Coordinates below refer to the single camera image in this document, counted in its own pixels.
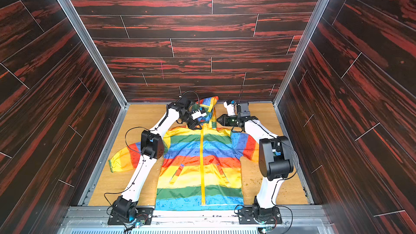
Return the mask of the rainbow striped hooded jacket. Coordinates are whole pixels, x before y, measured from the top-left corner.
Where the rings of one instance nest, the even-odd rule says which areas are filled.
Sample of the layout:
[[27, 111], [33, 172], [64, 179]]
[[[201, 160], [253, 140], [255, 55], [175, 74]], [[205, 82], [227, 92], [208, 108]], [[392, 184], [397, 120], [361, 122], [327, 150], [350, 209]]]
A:
[[217, 101], [216, 96], [200, 100], [207, 111], [198, 119], [201, 130], [182, 126], [165, 134], [156, 210], [233, 210], [244, 203], [240, 158], [258, 162], [259, 145], [246, 133], [217, 126]]

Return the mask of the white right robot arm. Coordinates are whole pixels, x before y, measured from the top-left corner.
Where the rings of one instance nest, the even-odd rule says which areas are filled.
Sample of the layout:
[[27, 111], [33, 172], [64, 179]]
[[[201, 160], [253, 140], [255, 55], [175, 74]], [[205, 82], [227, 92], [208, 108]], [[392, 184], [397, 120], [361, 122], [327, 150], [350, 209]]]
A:
[[272, 218], [280, 223], [280, 211], [274, 203], [281, 185], [299, 160], [289, 139], [270, 132], [256, 117], [223, 114], [217, 122], [222, 126], [240, 127], [259, 144], [258, 166], [263, 182], [252, 205], [252, 216], [260, 224]]

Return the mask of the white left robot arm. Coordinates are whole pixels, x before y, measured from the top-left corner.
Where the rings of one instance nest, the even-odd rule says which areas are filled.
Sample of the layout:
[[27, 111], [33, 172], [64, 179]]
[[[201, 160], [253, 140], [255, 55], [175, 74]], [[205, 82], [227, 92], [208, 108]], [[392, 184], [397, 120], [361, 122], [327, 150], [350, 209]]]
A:
[[149, 221], [153, 210], [139, 211], [137, 202], [152, 167], [165, 152], [163, 136], [177, 120], [186, 123], [189, 129], [200, 129], [200, 122], [206, 115], [207, 109], [199, 102], [193, 103], [182, 96], [178, 101], [166, 105], [164, 116], [154, 127], [143, 130], [140, 142], [127, 144], [108, 161], [112, 172], [134, 170], [126, 188], [117, 192], [118, 198], [110, 204], [109, 225], [124, 225], [132, 229]]

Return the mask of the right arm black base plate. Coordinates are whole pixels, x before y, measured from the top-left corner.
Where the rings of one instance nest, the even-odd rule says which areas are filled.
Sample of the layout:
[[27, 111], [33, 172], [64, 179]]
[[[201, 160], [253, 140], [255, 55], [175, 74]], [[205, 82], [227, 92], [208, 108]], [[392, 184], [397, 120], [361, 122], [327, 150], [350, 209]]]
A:
[[278, 207], [262, 209], [258, 206], [237, 205], [234, 213], [238, 217], [239, 224], [282, 224], [282, 217]]

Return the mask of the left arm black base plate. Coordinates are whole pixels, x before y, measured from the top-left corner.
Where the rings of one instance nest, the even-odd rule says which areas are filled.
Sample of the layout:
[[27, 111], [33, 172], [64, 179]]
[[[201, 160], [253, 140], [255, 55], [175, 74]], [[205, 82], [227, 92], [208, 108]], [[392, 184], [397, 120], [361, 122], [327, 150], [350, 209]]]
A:
[[109, 226], [126, 226], [127, 228], [139, 228], [150, 225], [152, 222], [154, 208], [136, 207], [129, 209], [112, 209], [107, 224]]

